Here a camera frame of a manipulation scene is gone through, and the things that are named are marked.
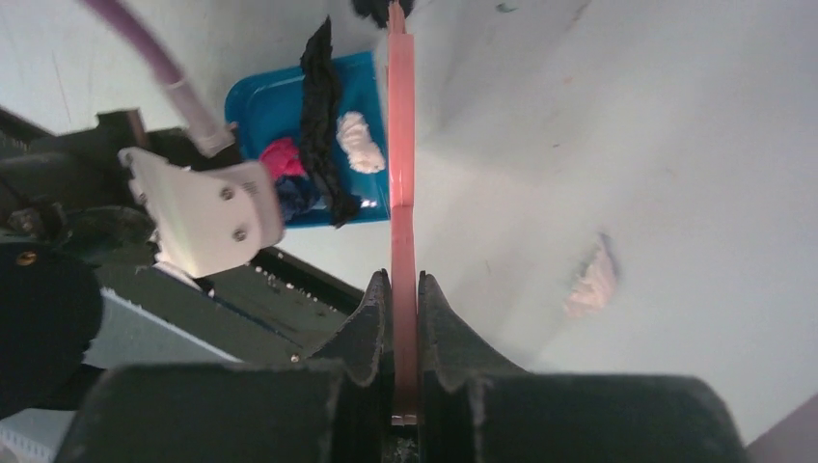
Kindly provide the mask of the blue plastic dustpan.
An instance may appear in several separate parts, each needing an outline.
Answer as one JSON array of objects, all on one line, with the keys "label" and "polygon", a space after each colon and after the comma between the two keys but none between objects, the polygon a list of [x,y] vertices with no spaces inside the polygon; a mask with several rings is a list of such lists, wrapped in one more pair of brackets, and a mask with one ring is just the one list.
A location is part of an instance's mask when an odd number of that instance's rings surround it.
[{"label": "blue plastic dustpan", "polygon": [[346,115],[361,117],[377,151],[388,153],[371,51],[253,74],[227,93],[224,116],[236,124],[245,157],[258,159],[271,144],[288,138],[307,160],[308,179],[319,199],[311,210],[288,220],[291,229],[328,227],[341,217],[349,225],[391,217],[388,172],[354,170],[339,144],[339,124]]}]

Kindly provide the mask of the pink hand brush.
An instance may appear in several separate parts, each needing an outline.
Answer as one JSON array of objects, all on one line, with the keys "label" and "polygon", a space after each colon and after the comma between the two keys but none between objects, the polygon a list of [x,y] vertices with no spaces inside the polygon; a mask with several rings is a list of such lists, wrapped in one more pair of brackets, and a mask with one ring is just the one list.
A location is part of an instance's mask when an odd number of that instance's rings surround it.
[{"label": "pink hand brush", "polygon": [[395,391],[392,422],[419,422],[418,292],[414,239],[415,41],[404,9],[388,9],[387,148],[391,211],[391,287]]}]

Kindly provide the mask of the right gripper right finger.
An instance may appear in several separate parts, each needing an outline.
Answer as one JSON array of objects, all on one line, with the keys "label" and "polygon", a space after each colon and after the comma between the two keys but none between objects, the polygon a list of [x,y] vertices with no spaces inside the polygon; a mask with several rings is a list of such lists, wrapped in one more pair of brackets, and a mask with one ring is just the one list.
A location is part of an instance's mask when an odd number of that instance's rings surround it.
[{"label": "right gripper right finger", "polygon": [[419,280],[424,462],[745,462],[721,398],[691,376],[533,373]]}]

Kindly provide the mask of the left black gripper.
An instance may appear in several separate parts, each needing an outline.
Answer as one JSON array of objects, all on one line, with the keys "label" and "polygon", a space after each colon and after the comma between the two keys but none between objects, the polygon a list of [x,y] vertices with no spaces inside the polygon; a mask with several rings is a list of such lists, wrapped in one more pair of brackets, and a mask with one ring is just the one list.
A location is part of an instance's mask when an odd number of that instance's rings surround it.
[{"label": "left black gripper", "polygon": [[92,128],[58,135],[2,111],[1,230],[93,266],[152,265],[156,226],[132,196],[120,151],[141,148],[208,171],[240,163],[240,149],[202,156],[180,128],[146,130],[137,109],[96,119]]}]

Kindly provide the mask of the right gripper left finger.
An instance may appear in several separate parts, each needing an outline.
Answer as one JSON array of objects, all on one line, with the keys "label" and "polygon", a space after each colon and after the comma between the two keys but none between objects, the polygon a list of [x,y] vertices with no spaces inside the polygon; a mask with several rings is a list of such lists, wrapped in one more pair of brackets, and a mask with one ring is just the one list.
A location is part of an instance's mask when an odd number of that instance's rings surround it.
[{"label": "right gripper left finger", "polygon": [[375,272],[358,309],[309,359],[136,365],[105,373],[59,462],[379,462],[391,288]]}]

